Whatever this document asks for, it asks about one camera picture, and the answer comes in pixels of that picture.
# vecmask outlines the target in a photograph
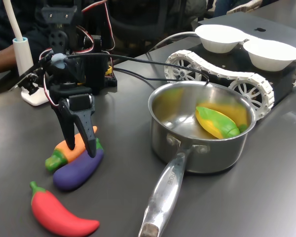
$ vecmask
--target red chili pepper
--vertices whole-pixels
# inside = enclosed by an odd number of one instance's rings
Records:
[[[49,231],[65,237],[83,237],[100,225],[95,220],[81,219],[70,213],[49,191],[31,182],[33,190],[32,211],[38,222]]]

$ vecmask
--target paper bowl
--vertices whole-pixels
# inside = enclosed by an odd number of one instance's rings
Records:
[[[296,48],[273,40],[254,39],[243,44],[251,62],[257,68],[277,72],[296,60]]]
[[[246,39],[241,30],[223,25],[202,25],[196,28],[195,33],[201,38],[204,48],[213,53],[228,53]]]

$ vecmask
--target saucepan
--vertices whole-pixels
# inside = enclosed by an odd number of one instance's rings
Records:
[[[228,139],[213,137],[198,123],[196,106],[225,114],[245,131]],[[256,124],[256,115],[241,94],[202,81],[164,85],[151,94],[148,107],[152,149],[168,164],[148,201],[139,237],[160,237],[177,201],[184,171],[209,174],[233,167]]]

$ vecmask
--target metal handle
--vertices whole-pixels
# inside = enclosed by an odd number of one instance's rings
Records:
[[[149,198],[138,237],[160,237],[177,202],[191,149],[179,149],[163,170]]]

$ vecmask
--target toy vegetable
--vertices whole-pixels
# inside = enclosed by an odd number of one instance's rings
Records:
[[[229,117],[205,107],[196,107],[196,118],[201,126],[213,136],[224,139],[240,134],[240,131]]]
[[[97,127],[93,126],[93,131],[97,131]],[[72,162],[76,159],[82,152],[85,151],[85,145],[82,140],[80,133],[74,136],[75,147],[73,150],[70,150],[67,146],[66,141],[59,143],[50,158],[45,161],[45,167],[49,171],[55,171],[61,166],[64,166],[67,163]]]
[[[103,148],[97,138],[97,154],[94,158],[84,151],[73,162],[66,164],[54,173],[54,185],[63,191],[80,187],[93,174],[104,155]]]
[[[35,218],[49,231],[65,237],[83,237],[94,232],[98,221],[81,219],[70,213],[49,191],[31,182],[32,211]]]

